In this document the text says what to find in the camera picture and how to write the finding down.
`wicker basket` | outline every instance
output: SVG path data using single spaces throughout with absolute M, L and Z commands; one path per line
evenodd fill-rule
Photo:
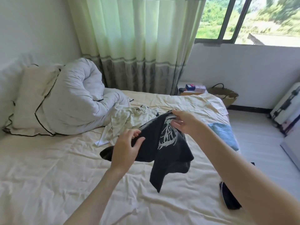
M 238 93 L 228 88 L 225 88 L 224 84 L 222 83 L 216 84 L 215 86 L 208 88 L 207 91 L 208 93 L 222 99 L 226 108 L 233 104 L 238 98 Z

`tiled floor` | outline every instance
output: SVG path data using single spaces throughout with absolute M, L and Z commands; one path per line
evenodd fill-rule
M 284 136 L 264 114 L 229 110 L 242 155 L 300 201 L 300 171 L 280 147 Z

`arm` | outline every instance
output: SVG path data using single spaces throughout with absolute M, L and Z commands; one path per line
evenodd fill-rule
M 300 224 L 300 204 L 293 196 L 232 150 L 191 113 L 177 110 L 173 113 L 179 120 L 171 124 L 196 141 L 257 224 Z
M 145 140 L 144 137 L 141 137 L 134 147 L 131 147 L 131 139 L 137 137 L 140 132 L 140 130 L 126 130 L 119 136 L 112 153 L 111 167 L 64 225 L 99 224 L 113 190 L 133 164 L 141 144 Z

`greenery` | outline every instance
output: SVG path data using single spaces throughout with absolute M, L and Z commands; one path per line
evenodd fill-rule
M 236 0 L 224 39 L 231 39 L 243 8 Z M 300 36 L 300 0 L 252 0 L 238 35 L 238 43 L 247 44 L 249 33 Z M 197 38 L 216 39 L 224 20 L 229 0 L 208 0 L 205 4 Z

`blue towel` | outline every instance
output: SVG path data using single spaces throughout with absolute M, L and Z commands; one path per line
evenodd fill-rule
M 238 143 L 235 140 L 230 125 L 222 124 L 219 122 L 208 124 L 209 128 L 212 129 L 228 146 L 233 150 L 238 151 Z

